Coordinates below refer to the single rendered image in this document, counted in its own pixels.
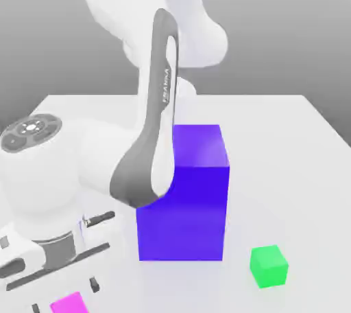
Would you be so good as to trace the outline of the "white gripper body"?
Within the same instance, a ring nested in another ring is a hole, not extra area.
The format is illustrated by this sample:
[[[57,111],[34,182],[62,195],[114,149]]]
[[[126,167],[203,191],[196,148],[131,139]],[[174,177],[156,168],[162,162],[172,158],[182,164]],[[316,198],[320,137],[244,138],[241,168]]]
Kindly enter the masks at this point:
[[[3,309],[32,311],[37,304],[40,311],[50,311],[50,304],[76,291],[92,292],[89,279],[97,280],[97,265],[102,263],[112,247],[105,240],[80,253],[74,260],[54,269],[44,269],[42,250],[16,251],[3,258]]]

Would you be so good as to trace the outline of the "small magenta cube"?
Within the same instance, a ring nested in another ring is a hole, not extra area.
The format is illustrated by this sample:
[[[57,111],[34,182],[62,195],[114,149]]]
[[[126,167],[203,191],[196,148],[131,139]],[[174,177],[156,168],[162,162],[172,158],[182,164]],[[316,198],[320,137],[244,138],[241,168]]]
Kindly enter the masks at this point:
[[[79,292],[74,292],[50,304],[53,313],[89,313]]]

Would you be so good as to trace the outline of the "small green cube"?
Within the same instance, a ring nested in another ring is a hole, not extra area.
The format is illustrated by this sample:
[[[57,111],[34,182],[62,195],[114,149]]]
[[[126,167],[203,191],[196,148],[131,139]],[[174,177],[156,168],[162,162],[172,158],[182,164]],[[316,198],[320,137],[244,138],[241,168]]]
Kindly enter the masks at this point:
[[[260,289],[285,285],[289,263],[275,245],[256,247],[250,253],[250,271]]]

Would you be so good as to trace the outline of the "large blue box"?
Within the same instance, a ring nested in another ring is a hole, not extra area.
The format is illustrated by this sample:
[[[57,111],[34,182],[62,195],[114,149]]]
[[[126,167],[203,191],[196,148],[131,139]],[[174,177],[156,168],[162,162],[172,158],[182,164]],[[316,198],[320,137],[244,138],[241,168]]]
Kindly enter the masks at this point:
[[[221,261],[230,163],[221,128],[176,125],[175,173],[166,195],[137,209],[141,261]]]

